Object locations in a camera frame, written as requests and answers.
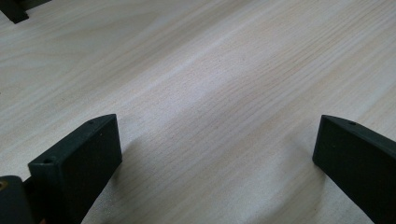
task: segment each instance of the black object in corner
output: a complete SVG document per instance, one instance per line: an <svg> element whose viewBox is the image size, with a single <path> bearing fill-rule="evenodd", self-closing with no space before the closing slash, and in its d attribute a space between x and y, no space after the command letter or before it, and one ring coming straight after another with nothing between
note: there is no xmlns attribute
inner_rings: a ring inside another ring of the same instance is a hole
<svg viewBox="0 0 396 224"><path fill-rule="evenodd" d="M313 161L374 223L396 223L395 142L322 116Z"/></svg>
<svg viewBox="0 0 396 224"><path fill-rule="evenodd" d="M0 223L81 223L121 161L116 115L85 122L29 162L25 182L0 177Z"/></svg>
<svg viewBox="0 0 396 224"><path fill-rule="evenodd" d="M0 0L0 10L14 23L29 19L26 10L50 0Z"/></svg>

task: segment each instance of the wooden table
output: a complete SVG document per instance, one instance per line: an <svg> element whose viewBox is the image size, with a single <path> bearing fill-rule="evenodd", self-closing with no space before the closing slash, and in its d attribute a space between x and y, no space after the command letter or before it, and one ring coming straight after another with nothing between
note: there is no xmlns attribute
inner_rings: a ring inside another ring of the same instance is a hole
<svg viewBox="0 0 396 224"><path fill-rule="evenodd" d="M0 175L116 113L83 223L371 223L311 158L320 115L396 139L396 2L53 0L0 14Z"/></svg>

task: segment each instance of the wooden surface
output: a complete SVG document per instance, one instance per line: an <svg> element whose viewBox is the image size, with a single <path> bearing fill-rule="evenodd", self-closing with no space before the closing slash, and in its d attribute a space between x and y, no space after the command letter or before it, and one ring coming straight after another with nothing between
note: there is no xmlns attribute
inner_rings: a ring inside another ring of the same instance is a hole
<svg viewBox="0 0 396 224"><path fill-rule="evenodd" d="M396 139L396 2L53 0L0 15L0 172L116 113L83 223L371 223L311 161L320 115Z"/></svg>

